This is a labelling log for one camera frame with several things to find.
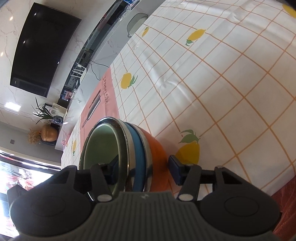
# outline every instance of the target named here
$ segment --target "black television screen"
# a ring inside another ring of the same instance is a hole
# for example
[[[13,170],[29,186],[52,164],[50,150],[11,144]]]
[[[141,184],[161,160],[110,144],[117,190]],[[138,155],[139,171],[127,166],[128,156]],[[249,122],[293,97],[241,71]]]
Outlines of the black television screen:
[[[58,63],[80,21],[34,3],[17,43],[10,85],[47,97]]]

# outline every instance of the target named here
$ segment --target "table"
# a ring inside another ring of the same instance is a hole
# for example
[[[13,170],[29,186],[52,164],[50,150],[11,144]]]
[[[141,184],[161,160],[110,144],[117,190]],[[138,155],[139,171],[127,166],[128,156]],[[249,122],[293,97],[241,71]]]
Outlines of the table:
[[[84,111],[99,89],[105,102],[82,131],[83,111],[62,167],[78,165],[90,128],[114,116],[151,133],[168,155],[223,165],[274,194],[295,176],[293,16],[274,0],[166,0],[98,84]],[[170,180],[168,190],[179,189]],[[199,199],[211,191],[202,185]]]

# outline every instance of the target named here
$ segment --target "yellow lemon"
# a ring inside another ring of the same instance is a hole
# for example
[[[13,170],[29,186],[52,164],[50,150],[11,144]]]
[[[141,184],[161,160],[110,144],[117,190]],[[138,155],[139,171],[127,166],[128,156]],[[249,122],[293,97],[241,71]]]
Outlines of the yellow lemon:
[[[199,39],[204,33],[205,33],[205,29],[199,29],[199,30],[194,31],[192,34],[190,34],[190,36],[186,40],[185,45],[189,46],[189,44],[191,44],[191,43],[193,43],[193,41]]]
[[[296,11],[291,8],[290,6],[286,5],[286,4],[283,4],[283,8],[286,10],[286,12],[288,14],[290,14],[292,17],[296,18]]]
[[[181,133],[189,132],[183,139],[180,141],[183,143],[187,143],[186,145],[182,146],[176,153],[176,158],[182,164],[197,164],[200,158],[200,145],[198,144],[199,139],[193,133],[193,130],[185,130]]]
[[[73,145],[72,145],[72,153],[73,153],[73,155],[75,154],[75,151],[76,151],[76,145],[77,145],[77,141],[75,139],[75,141],[73,142]]]
[[[144,32],[142,33],[142,37],[145,36],[145,34],[148,32],[148,30],[149,30],[149,27],[145,27]]]
[[[122,76],[120,86],[122,89],[127,89],[131,87],[137,80],[138,76],[135,78],[135,76],[131,76],[131,73],[126,73]]]

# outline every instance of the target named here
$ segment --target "brown vase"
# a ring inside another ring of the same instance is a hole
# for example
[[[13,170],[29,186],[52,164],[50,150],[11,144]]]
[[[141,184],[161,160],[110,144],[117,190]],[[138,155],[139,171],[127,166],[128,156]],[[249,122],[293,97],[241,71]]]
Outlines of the brown vase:
[[[44,125],[41,129],[40,135],[42,140],[52,142],[57,140],[58,132],[50,125]]]

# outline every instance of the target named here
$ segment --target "gray ribbed panel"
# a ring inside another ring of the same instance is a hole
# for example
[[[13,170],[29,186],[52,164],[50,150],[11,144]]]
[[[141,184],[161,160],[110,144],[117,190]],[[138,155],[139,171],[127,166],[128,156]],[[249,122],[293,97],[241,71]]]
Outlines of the gray ribbed panel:
[[[224,234],[207,224],[193,203],[177,201],[170,192],[120,193],[115,201],[96,205],[88,220],[74,231],[49,238],[22,235],[19,240],[279,241],[271,232],[256,237]]]

